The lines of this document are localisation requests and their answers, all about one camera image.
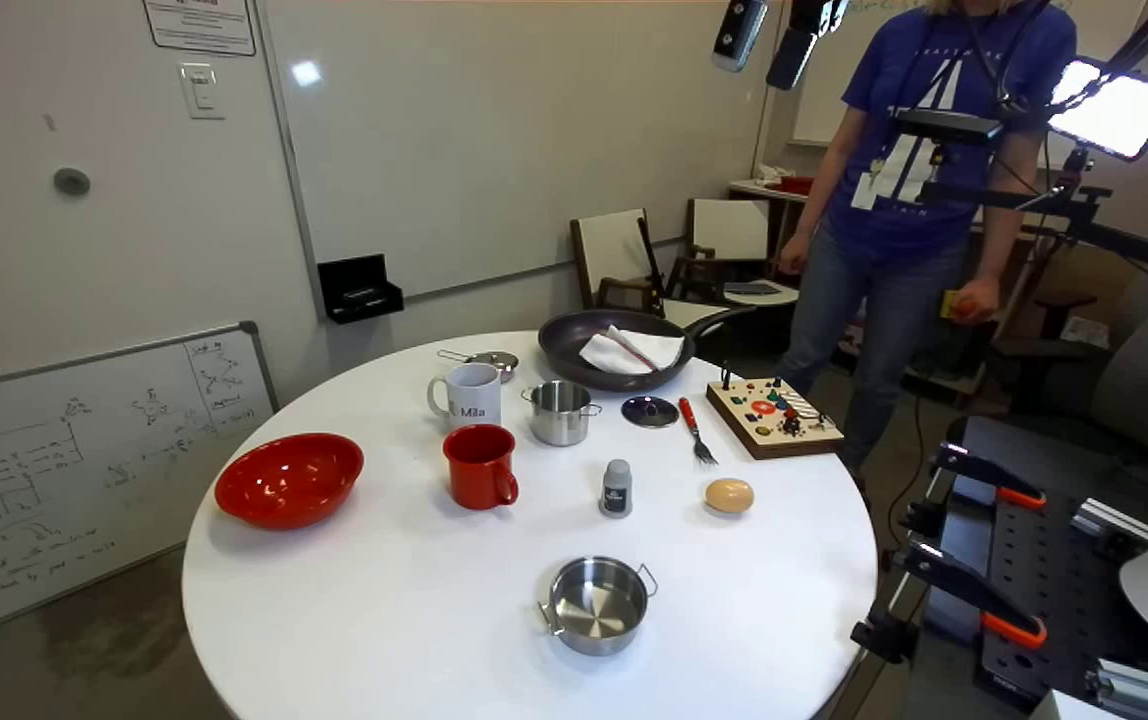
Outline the far silver pot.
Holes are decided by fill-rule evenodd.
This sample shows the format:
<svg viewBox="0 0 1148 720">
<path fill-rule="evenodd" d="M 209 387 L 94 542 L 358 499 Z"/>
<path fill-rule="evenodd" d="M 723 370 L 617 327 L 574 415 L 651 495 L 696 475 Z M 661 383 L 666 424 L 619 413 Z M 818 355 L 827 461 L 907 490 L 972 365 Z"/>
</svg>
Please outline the far silver pot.
<svg viewBox="0 0 1148 720">
<path fill-rule="evenodd" d="M 533 408 L 533 436 L 553 448 L 571 448 L 588 436 L 588 419 L 597 413 L 597 400 L 588 387 L 571 380 L 543 380 L 523 394 Z"/>
</svg>

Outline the silver pot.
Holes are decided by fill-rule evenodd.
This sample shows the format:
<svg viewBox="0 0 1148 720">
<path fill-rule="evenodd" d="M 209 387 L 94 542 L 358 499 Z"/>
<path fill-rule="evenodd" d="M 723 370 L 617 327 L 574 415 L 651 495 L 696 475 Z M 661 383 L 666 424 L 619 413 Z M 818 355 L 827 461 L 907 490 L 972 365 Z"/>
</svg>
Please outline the silver pot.
<svg viewBox="0 0 1148 720">
<path fill-rule="evenodd" d="M 543 580 L 535 613 L 564 648 L 617 656 L 645 628 L 655 593 L 646 564 L 571 555 Z"/>
<path fill-rule="evenodd" d="M 543 380 L 523 394 L 533 408 L 533 436 L 553 448 L 571 448 L 588 436 L 588 419 L 597 413 L 597 400 L 588 387 L 571 380 Z"/>
</svg>

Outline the near silver pot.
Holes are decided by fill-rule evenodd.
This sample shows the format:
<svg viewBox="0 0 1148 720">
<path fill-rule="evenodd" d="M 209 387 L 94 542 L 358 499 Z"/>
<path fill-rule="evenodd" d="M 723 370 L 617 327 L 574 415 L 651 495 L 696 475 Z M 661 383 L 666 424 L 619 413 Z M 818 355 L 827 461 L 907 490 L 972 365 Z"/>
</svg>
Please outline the near silver pot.
<svg viewBox="0 0 1148 720">
<path fill-rule="evenodd" d="M 646 564 L 571 555 L 543 580 L 535 613 L 564 648 L 617 656 L 645 628 L 655 593 Z"/>
</svg>

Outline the black frying pan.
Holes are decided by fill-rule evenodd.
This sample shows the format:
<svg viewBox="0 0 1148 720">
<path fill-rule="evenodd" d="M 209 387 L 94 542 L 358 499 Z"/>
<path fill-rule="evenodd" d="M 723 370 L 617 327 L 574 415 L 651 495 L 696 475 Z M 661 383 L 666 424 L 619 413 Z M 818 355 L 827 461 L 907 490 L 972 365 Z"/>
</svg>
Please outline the black frying pan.
<svg viewBox="0 0 1148 720">
<path fill-rule="evenodd" d="M 546 320 L 535 339 L 546 370 L 571 383 L 645 394 L 666 383 L 715 327 L 719 318 L 674 327 L 655 313 L 585 307 Z"/>
</svg>

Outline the white cloth in pan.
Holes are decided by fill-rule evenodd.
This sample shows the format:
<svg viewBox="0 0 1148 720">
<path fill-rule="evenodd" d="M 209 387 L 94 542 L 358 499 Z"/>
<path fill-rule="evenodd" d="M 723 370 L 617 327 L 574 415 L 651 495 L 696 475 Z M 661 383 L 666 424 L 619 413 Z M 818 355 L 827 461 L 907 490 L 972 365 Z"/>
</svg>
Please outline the white cloth in pan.
<svg viewBox="0 0 1148 720">
<path fill-rule="evenodd" d="M 598 327 L 574 349 L 574 355 L 597 371 L 646 378 L 674 370 L 683 359 L 683 339 L 661 331 Z"/>
</svg>

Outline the small metal strainer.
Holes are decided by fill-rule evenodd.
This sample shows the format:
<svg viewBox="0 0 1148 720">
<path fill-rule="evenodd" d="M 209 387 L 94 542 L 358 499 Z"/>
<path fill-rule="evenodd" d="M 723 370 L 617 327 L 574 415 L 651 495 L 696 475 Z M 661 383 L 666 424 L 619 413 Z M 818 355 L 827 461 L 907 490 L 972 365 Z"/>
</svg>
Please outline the small metal strainer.
<svg viewBox="0 0 1148 720">
<path fill-rule="evenodd" d="M 510 383 L 519 355 L 516 354 L 466 354 L 463 365 L 491 370 L 499 383 Z"/>
</svg>

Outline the left white chair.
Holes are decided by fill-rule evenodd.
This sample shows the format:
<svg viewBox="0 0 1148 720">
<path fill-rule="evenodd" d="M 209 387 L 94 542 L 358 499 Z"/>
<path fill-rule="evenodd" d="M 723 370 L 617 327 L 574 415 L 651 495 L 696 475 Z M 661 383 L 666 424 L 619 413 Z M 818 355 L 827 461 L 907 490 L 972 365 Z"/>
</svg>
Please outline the left white chair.
<svg viewBox="0 0 1148 720">
<path fill-rule="evenodd" d="M 661 307 L 661 267 L 645 209 L 574 215 L 571 253 L 593 307 Z"/>
</svg>

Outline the white chair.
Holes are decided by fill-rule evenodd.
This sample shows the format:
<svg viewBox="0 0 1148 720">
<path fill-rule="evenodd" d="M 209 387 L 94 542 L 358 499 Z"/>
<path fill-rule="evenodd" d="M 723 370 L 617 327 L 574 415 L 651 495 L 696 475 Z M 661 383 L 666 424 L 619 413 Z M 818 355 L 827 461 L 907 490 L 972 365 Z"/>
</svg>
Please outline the white chair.
<svg viewBox="0 0 1148 720">
<path fill-rule="evenodd" d="M 692 200 L 687 243 L 670 263 L 666 293 L 740 307 L 791 306 L 795 290 L 766 275 L 766 242 L 763 200 Z"/>
<path fill-rule="evenodd" d="M 645 209 L 574 215 L 571 253 L 593 307 L 661 307 L 661 267 Z"/>
</svg>

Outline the red enamel mug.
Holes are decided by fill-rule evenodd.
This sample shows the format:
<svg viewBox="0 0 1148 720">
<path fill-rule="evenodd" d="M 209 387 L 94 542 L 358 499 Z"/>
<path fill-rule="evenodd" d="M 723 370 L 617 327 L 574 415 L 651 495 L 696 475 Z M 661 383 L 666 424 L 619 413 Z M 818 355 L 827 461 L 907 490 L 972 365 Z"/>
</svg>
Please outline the red enamel mug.
<svg viewBox="0 0 1148 720">
<path fill-rule="evenodd" d="M 499 508 L 519 495 L 510 474 L 516 436 L 499 424 L 466 424 L 444 436 L 449 492 L 460 508 Z"/>
</svg>

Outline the wooden button board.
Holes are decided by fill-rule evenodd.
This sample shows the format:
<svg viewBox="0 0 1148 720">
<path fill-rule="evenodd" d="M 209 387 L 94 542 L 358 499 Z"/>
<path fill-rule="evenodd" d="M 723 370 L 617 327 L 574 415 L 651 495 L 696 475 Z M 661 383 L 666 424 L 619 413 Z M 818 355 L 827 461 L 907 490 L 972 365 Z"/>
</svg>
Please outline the wooden button board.
<svg viewBox="0 0 1148 720">
<path fill-rule="evenodd" d="M 840 424 L 779 378 L 715 380 L 703 396 L 757 461 L 836 452 L 842 446 Z"/>
</svg>

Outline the right white chair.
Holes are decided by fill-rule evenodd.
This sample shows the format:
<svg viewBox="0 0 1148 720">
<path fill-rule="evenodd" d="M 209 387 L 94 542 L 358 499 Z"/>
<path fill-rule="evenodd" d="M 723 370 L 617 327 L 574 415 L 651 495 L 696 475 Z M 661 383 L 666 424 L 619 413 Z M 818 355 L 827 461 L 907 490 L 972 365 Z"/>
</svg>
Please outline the right white chair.
<svg viewBox="0 0 1148 720">
<path fill-rule="evenodd" d="M 670 263 L 666 293 L 740 307 L 791 306 L 795 290 L 766 275 L 766 242 L 763 200 L 692 200 L 687 243 Z"/>
</svg>

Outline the brown egg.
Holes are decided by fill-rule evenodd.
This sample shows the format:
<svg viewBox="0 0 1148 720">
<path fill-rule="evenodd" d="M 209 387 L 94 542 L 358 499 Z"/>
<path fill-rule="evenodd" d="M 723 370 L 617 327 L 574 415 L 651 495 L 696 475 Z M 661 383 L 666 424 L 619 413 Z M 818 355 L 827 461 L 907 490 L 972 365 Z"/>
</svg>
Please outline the brown egg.
<svg viewBox="0 0 1148 720">
<path fill-rule="evenodd" d="M 740 518 L 757 504 L 757 490 L 748 480 L 710 480 L 703 490 L 703 504 L 723 518 Z"/>
</svg>

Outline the red bowl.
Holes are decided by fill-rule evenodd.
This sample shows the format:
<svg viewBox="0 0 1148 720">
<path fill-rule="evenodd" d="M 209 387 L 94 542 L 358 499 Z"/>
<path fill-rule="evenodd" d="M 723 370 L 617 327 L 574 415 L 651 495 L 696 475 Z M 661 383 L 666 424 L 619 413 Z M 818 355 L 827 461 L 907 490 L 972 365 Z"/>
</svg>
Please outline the red bowl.
<svg viewBox="0 0 1148 720">
<path fill-rule="evenodd" d="M 363 448 L 334 432 L 295 432 L 239 452 L 214 475 L 214 504 L 252 527 L 326 521 L 358 486 Z"/>
</svg>

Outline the person in blue shirt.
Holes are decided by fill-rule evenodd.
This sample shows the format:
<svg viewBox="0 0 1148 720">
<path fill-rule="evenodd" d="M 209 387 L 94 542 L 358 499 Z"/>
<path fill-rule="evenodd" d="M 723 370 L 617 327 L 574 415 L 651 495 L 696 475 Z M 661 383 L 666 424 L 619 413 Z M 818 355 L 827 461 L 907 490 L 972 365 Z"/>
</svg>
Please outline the person in blue shirt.
<svg viewBox="0 0 1148 720">
<path fill-rule="evenodd" d="M 922 327 L 999 313 L 1025 214 L 983 209 L 972 189 L 1033 189 L 1042 110 L 1072 56 L 1074 19 L 1053 0 L 922 0 L 868 42 L 777 253 L 777 267 L 801 280 L 777 365 L 795 394 L 863 318 L 840 446 L 847 469 L 880 446 Z"/>
</svg>

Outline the leaning whiteboard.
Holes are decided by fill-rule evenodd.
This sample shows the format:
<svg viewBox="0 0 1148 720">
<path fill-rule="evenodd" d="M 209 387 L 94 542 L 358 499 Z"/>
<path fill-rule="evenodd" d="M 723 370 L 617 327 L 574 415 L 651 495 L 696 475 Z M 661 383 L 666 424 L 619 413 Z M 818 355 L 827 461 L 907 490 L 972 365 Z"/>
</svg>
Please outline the leaning whiteboard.
<svg viewBox="0 0 1148 720">
<path fill-rule="evenodd" d="M 0 619 L 175 547 L 272 408 L 252 320 L 0 378 Z"/>
</svg>

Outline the bright light panel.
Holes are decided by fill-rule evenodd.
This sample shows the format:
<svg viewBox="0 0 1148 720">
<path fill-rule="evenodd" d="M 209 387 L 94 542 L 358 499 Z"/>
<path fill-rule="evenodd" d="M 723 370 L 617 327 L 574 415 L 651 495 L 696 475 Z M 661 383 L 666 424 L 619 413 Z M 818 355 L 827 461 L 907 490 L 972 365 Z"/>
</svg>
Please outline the bright light panel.
<svg viewBox="0 0 1148 720">
<path fill-rule="evenodd" d="M 1053 91 L 1047 126 L 1102 157 L 1138 161 L 1148 153 L 1148 78 L 1109 78 L 1094 59 L 1074 56 Z"/>
</svg>

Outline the red handled fork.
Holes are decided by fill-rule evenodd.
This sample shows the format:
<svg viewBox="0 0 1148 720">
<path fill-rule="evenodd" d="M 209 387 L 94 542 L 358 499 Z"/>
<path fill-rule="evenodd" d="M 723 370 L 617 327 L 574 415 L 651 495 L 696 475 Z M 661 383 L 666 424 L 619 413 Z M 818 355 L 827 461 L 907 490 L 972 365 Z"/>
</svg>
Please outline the red handled fork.
<svg viewBox="0 0 1148 720">
<path fill-rule="evenodd" d="M 674 408 L 678 408 L 678 419 L 683 419 L 683 428 L 687 428 L 687 436 L 692 436 L 692 457 L 703 461 L 703 464 L 715 464 L 710 448 L 707 448 L 703 436 L 699 436 L 692 400 L 678 396 Z"/>
</svg>

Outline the black wall tray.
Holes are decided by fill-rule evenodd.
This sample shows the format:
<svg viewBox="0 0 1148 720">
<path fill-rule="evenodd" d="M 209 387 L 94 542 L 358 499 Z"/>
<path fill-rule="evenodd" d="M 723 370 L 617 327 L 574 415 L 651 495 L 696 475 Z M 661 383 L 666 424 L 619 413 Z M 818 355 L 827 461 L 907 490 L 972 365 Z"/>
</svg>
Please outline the black wall tray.
<svg viewBox="0 0 1148 720">
<path fill-rule="evenodd" d="M 321 267 L 323 318 L 334 325 L 373 320 L 405 307 L 405 290 L 388 280 L 380 257 L 326 259 Z"/>
</svg>

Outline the upper orange handled clamp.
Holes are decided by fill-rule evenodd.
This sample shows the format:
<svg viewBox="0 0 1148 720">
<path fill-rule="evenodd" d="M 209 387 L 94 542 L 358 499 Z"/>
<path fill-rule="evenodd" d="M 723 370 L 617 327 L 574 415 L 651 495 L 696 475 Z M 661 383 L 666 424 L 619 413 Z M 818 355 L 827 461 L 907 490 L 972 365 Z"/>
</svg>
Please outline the upper orange handled clamp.
<svg viewBox="0 0 1148 720">
<path fill-rule="evenodd" d="M 934 469 L 972 475 L 981 486 L 991 486 L 1004 504 L 1015 504 L 1015 508 L 1026 508 L 1026 513 L 1042 513 L 1047 508 L 1047 492 L 1042 490 L 1020 480 L 1015 474 L 1008 474 L 995 461 L 983 461 L 983 457 L 966 452 L 964 446 L 940 446 L 934 448 Z"/>
</svg>

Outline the orange handled clamp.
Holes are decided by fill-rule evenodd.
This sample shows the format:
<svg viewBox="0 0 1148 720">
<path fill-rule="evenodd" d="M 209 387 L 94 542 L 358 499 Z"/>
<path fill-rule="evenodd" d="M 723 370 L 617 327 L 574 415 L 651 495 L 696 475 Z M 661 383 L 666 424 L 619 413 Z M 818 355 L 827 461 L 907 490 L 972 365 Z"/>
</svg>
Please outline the orange handled clamp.
<svg viewBox="0 0 1148 720">
<path fill-rule="evenodd" d="M 927 588 L 940 588 L 940 593 L 972 604 L 981 613 L 981 628 L 986 635 L 999 635 L 999 640 L 1026 648 L 1026 652 L 1047 643 L 1047 624 L 1035 613 L 1020 608 L 986 576 L 958 564 L 943 547 L 917 542 L 917 545 L 900 547 L 891 555 L 891 564 L 900 570 L 900 580 L 922 580 Z M 853 640 L 863 652 L 900 666 L 917 652 L 917 624 L 894 618 L 891 604 L 883 604 L 883 608 L 870 608 L 863 619 L 853 624 Z"/>
<path fill-rule="evenodd" d="M 940 446 L 934 448 L 934 469 L 972 475 L 981 486 L 991 486 L 1004 504 L 1015 504 L 1015 508 L 1026 508 L 1026 513 L 1042 513 L 1047 508 L 1047 492 L 1042 490 L 1020 480 L 1015 474 L 1008 474 L 995 461 L 983 461 L 983 457 L 966 452 L 964 446 Z"/>
</svg>

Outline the lower orange handled clamp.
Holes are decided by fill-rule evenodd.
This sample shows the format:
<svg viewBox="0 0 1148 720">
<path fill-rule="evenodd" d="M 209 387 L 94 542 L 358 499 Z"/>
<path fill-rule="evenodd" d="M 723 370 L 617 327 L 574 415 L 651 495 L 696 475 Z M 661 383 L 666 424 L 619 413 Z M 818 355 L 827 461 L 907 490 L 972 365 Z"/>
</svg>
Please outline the lower orange handled clamp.
<svg viewBox="0 0 1148 720">
<path fill-rule="evenodd" d="M 940 588 L 940 593 L 972 604 L 981 613 L 981 628 L 986 635 L 999 635 L 999 640 L 1026 648 L 1026 652 L 1047 643 L 1047 624 L 1035 613 L 1020 608 L 986 576 L 958 564 L 943 547 L 917 542 L 917 545 L 900 547 L 891 555 L 891 564 L 900 570 L 900 580 L 922 580 L 927 588 Z M 891 604 L 883 604 L 883 608 L 870 608 L 863 619 L 853 624 L 853 640 L 863 652 L 900 666 L 917 652 L 917 624 L 894 618 Z"/>
</svg>

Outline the white light switch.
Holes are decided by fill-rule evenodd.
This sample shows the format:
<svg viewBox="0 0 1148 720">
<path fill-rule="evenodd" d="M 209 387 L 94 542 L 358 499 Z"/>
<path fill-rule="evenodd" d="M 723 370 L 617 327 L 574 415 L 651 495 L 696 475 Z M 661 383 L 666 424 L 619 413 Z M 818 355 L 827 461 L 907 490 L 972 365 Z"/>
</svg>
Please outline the white light switch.
<svg viewBox="0 0 1148 720">
<path fill-rule="evenodd" d="M 218 119 L 218 91 L 214 91 L 214 68 L 183 59 L 179 65 L 183 106 L 193 119 Z"/>
</svg>

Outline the wall paper notice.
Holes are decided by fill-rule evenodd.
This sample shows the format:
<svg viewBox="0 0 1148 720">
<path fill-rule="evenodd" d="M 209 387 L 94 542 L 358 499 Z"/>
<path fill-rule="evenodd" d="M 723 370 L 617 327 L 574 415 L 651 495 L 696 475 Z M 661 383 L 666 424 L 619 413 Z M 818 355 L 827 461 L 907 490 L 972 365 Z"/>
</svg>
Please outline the wall paper notice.
<svg viewBox="0 0 1148 720">
<path fill-rule="evenodd" d="M 149 32 L 158 47 L 252 56 L 249 0 L 141 0 Z"/>
</svg>

